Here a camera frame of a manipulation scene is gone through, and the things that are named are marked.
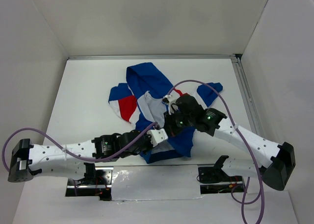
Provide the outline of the blue white red jacket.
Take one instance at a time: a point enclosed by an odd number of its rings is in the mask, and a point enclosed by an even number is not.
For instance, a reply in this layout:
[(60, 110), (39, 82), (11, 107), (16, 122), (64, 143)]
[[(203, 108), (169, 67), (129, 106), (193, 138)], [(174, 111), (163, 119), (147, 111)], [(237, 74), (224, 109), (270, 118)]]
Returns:
[[(153, 122), (163, 126), (164, 113), (168, 107), (162, 98), (168, 92), (176, 97), (182, 95), (180, 90), (172, 90), (172, 87), (173, 84), (153, 63), (140, 63), (127, 67), (126, 82), (111, 88), (108, 103), (118, 117), (138, 131)], [(167, 141), (139, 155), (148, 164), (190, 157), (194, 131), (191, 127), (185, 128), (179, 135), (169, 137)]]

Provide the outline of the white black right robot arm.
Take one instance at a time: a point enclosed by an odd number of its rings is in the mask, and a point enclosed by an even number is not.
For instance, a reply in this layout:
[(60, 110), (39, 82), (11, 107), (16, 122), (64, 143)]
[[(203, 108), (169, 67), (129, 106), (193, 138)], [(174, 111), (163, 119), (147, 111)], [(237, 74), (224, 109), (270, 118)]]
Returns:
[(164, 113), (164, 129), (168, 136), (176, 136), (185, 128), (192, 127), (254, 156), (251, 161), (221, 156), (215, 163), (216, 179), (224, 181), (237, 175), (261, 177), (270, 188), (278, 191), (285, 189), (296, 166), (294, 147), (291, 144), (278, 144), (262, 138), (232, 123), (230, 117), (219, 110), (204, 109), (189, 94), (178, 98), (166, 95), (162, 101), (169, 107), (168, 112)]

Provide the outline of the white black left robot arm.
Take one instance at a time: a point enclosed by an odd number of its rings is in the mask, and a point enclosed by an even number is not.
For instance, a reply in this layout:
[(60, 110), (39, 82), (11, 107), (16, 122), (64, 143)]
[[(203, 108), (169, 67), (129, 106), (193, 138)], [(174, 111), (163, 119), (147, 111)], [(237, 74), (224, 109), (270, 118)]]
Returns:
[(152, 148), (151, 136), (138, 130), (103, 135), (61, 148), (21, 139), (12, 150), (8, 181), (18, 183), (40, 176), (60, 176), (92, 184), (97, 178), (95, 160), (115, 162)]

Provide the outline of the white taped cover panel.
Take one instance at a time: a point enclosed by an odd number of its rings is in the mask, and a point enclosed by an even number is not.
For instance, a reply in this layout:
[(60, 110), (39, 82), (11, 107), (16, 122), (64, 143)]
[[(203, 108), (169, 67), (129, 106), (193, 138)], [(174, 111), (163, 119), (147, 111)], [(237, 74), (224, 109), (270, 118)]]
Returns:
[(116, 166), (113, 201), (189, 200), (202, 197), (196, 165)]

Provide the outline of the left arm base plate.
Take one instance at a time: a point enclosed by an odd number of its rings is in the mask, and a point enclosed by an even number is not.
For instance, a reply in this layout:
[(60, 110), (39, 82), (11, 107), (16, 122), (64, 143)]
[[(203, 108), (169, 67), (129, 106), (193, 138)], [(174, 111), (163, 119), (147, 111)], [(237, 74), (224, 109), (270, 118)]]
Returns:
[(68, 179), (65, 197), (98, 197), (111, 201), (113, 167), (96, 167), (94, 177), (80, 180)]

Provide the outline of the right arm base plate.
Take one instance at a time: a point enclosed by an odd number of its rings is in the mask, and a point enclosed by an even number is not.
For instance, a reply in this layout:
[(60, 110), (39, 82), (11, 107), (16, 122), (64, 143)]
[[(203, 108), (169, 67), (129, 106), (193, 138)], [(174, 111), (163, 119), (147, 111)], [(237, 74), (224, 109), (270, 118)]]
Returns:
[(228, 176), (215, 167), (199, 167), (197, 181), (200, 183), (200, 192), (204, 194), (224, 194), (244, 191), (243, 178), (241, 176)]

